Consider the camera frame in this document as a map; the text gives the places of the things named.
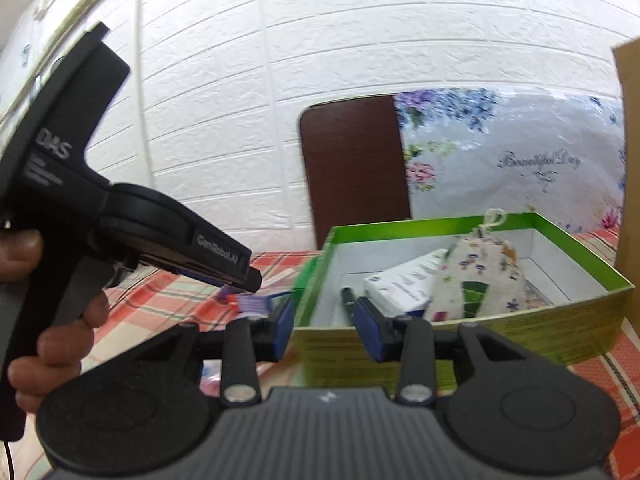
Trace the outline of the person left hand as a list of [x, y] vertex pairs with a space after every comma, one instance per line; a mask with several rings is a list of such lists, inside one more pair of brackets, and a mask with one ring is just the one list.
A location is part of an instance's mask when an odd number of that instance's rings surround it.
[[[38, 266], [43, 240], [37, 231], [1, 235], [1, 281], [24, 280]], [[38, 411], [43, 399], [60, 385], [77, 377], [81, 361], [94, 345], [94, 331], [103, 326], [110, 307], [103, 292], [88, 302], [73, 323], [52, 326], [38, 338], [37, 352], [9, 365], [8, 378], [15, 402], [25, 413]]]

